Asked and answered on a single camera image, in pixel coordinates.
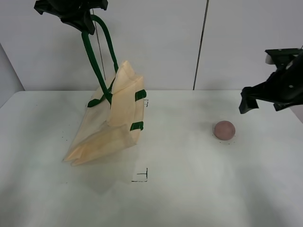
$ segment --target table surface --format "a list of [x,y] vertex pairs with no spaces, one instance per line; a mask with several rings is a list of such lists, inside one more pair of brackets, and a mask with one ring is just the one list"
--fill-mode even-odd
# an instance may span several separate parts
[[[138,145],[62,162],[91,91],[26,91],[0,109],[1,227],[298,227],[303,124],[240,91],[148,91]],[[236,136],[216,139],[231,121]],[[134,183],[148,168],[148,182]]]

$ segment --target green trim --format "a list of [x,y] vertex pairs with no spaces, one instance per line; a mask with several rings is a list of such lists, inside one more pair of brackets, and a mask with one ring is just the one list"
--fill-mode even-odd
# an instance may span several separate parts
[[133,123],[132,126],[131,126],[130,131],[136,130],[136,129],[141,129],[141,130],[143,130],[143,122],[136,122],[136,123]]
[[134,98],[135,98],[136,101],[140,100],[140,99],[143,99],[143,98],[146,98],[146,91],[145,90],[137,91],[134,94]]
[[[105,23],[96,15],[91,15],[91,19],[93,21],[96,21],[102,28],[103,32],[104,32],[104,35],[105,35],[105,38],[106,38],[106,41],[107,41],[107,45],[108,45],[108,48],[109,48],[109,52],[110,52],[110,55],[112,57],[112,60],[114,62],[114,68],[115,68],[115,72],[117,73],[118,71],[118,64],[117,64],[117,59],[116,59],[116,56],[115,56],[115,52],[114,52],[114,48],[113,48],[113,45],[112,45],[112,41],[111,41],[111,38],[110,38],[110,35],[109,35],[109,31],[105,25]],[[100,98],[100,99],[93,99],[91,100],[89,103],[88,103],[88,107],[93,107],[93,106],[96,106],[98,105],[99,103],[101,103],[103,100],[107,99],[108,102],[111,104],[112,102],[112,94],[111,94],[111,89],[112,89],[112,86],[113,86],[113,83],[115,81],[115,79],[112,81],[110,87],[107,89],[106,87],[106,84],[103,80],[103,76],[102,76],[102,73],[100,71],[100,68],[98,66],[98,63],[97,63],[97,60],[96,60],[96,57],[95,57],[95,54],[93,52],[93,49],[91,47],[91,43],[90,43],[90,40],[89,40],[89,34],[88,32],[86,31],[83,31],[82,34],[82,39],[83,39],[83,43],[84,43],[84,47],[85,47],[85,50],[86,50],[86,53],[89,57],[89,61],[90,61],[90,64],[98,78],[98,81],[99,81],[99,84],[101,86],[101,89],[103,91],[103,96]]]

